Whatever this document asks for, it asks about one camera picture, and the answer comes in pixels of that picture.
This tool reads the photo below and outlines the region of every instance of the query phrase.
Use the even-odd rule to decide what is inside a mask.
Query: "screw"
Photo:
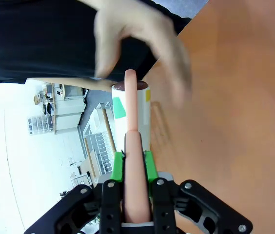
[[[186,183],[186,184],[184,185],[184,187],[185,187],[186,189],[190,189],[190,188],[192,187],[192,185],[191,185],[190,183]]]
[[[109,183],[107,184],[108,188],[113,188],[114,185],[115,185],[114,182],[109,182]]]
[[[81,190],[80,190],[80,192],[81,192],[82,194],[85,194],[87,191],[88,191],[87,189],[81,189]]]
[[[239,230],[239,232],[240,233],[243,233],[243,232],[245,232],[246,230],[247,230],[247,227],[245,226],[245,225],[240,225],[239,227],[238,227],[238,230]]]
[[[163,182],[163,180],[162,179],[159,179],[158,181],[157,181],[157,185],[162,185],[164,182]]]

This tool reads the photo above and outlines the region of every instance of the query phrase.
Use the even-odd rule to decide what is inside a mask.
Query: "person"
[[[0,0],[0,83],[110,91],[127,69],[143,79],[160,57],[180,94],[191,74],[177,34],[189,21],[151,0]]]

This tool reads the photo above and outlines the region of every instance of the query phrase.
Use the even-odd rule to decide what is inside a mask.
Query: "yellow label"
[[[149,102],[151,100],[151,90],[146,90],[146,102]]]

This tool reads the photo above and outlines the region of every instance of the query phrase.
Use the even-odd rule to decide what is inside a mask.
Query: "green gripper pad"
[[[123,181],[122,168],[123,168],[122,152],[116,152],[115,158],[114,158],[114,169],[110,179],[114,179],[118,183],[121,183]]]
[[[158,178],[158,172],[156,169],[152,151],[145,151],[144,155],[145,155],[147,179],[148,179],[148,183],[151,184],[155,179]]]

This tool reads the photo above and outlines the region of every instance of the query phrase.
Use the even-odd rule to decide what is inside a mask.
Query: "dish rack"
[[[107,132],[95,134],[98,153],[97,156],[101,162],[102,174],[111,173],[114,168],[114,153],[110,144],[110,139]]]
[[[111,173],[114,168],[113,126],[114,115],[111,105],[99,104],[91,113],[83,132],[87,154],[90,155],[93,166],[100,175]]]

